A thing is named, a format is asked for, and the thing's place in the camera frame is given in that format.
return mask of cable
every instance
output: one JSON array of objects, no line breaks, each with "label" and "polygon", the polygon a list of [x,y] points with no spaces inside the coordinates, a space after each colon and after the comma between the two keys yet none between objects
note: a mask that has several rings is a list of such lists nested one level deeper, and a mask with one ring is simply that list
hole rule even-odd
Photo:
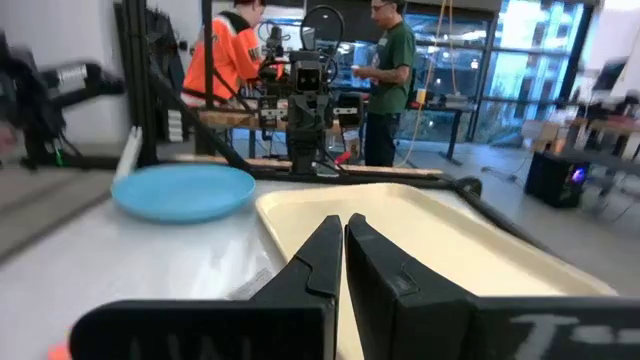
[{"label": "cable", "polygon": [[[442,20],[444,19],[444,9],[447,5],[447,0],[442,0],[442,6],[440,6],[440,17],[438,18],[438,27],[436,28],[436,40],[434,42],[434,46],[437,47],[438,46],[438,37],[440,36],[440,29],[442,28]],[[425,99],[424,101],[420,102],[420,107],[418,108],[418,116],[416,117],[416,127],[413,131],[413,139],[411,139],[411,146],[409,147],[409,151],[407,152],[407,156],[404,158],[404,160],[402,160],[402,162],[400,164],[398,164],[397,166],[403,166],[404,164],[407,163],[407,161],[409,161],[409,158],[411,157],[411,153],[413,152],[413,147],[415,146],[416,143],[416,138],[418,137],[418,130],[420,129],[420,120],[422,117],[422,108],[424,107],[424,104],[427,102],[427,94],[429,92],[429,84],[431,83],[431,76],[433,75],[433,66],[435,64],[436,61],[430,61],[429,62],[429,70],[427,71],[427,79],[425,81]]]}]

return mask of green shirt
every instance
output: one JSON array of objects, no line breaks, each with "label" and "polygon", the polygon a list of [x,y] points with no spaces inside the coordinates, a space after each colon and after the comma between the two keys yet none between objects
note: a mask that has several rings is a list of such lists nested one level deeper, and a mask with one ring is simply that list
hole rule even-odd
[{"label": "green shirt", "polygon": [[[406,65],[413,69],[416,37],[404,21],[384,33],[378,42],[373,66],[380,70],[393,70]],[[371,85],[369,112],[374,114],[400,114],[407,105],[411,75],[404,85],[379,83]]]}]

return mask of beige tray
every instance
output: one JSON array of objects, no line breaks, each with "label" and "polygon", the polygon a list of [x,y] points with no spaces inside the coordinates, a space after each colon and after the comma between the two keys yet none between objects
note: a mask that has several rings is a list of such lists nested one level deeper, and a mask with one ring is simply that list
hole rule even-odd
[{"label": "beige tray", "polygon": [[[288,261],[328,215],[354,213],[420,262],[479,296],[615,295],[609,286],[418,189],[397,184],[275,192],[256,208]],[[342,359],[362,359],[343,263],[338,321]]]}]

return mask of table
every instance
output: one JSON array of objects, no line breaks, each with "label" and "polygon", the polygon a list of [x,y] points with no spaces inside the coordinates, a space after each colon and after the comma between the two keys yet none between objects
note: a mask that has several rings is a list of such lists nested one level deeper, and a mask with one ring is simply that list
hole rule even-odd
[{"label": "table", "polygon": [[[249,132],[249,157],[256,157],[256,130],[262,130],[258,117],[255,115],[229,113],[222,111],[200,111],[200,120],[213,128],[248,129]],[[275,131],[286,131],[287,123],[278,121]],[[342,135],[342,128],[338,120],[333,121],[333,127],[327,130],[333,135]],[[206,153],[200,148],[199,136],[196,134],[196,152]]]},{"label": "table", "polygon": [[422,108],[422,111],[454,113],[453,124],[451,124],[451,136],[449,138],[449,148],[447,149],[447,152],[440,151],[438,152],[438,154],[448,162],[456,166],[462,166],[462,162],[460,162],[459,160],[456,160],[453,157],[453,154],[456,148],[456,142],[458,141],[458,130],[460,129],[460,119],[462,118],[462,114],[464,112],[470,112],[474,110],[471,108],[445,108],[445,107],[439,107],[439,106],[426,106]]},{"label": "table", "polygon": [[[259,181],[256,196],[326,185]],[[486,222],[449,192],[425,190]],[[284,261],[253,205],[193,226],[134,219],[112,201],[0,266],[0,359],[42,360],[74,322],[121,299],[223,299]]]}]

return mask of purple light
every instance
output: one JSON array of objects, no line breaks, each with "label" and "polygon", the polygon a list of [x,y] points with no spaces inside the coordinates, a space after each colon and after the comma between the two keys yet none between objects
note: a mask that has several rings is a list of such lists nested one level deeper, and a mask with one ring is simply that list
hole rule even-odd
[{"label": "purple light", "polygon": [[583,183],[587,178],[587,171],[585,169],[577,169],[571,176],[571,182],[576,184]]}]

